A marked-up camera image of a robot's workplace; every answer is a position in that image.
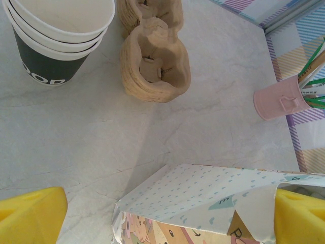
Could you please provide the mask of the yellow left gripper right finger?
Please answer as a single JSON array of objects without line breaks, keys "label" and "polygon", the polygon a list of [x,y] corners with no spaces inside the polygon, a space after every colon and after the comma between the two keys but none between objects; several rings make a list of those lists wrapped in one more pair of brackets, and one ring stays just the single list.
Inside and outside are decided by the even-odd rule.
[{"label": "yellow left gripper right finger", "polygon": [[324,244],[324,200],[277,190],[274,232],[277,243]]}]

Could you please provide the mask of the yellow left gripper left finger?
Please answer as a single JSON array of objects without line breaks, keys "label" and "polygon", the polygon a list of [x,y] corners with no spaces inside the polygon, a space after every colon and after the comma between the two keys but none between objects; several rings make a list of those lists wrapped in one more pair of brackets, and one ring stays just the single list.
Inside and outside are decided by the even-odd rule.
[{"label": "yellow left gripper left finger", "polygon": [[56,243],[67,210],[62,187],[1,200],[1,243]]}]

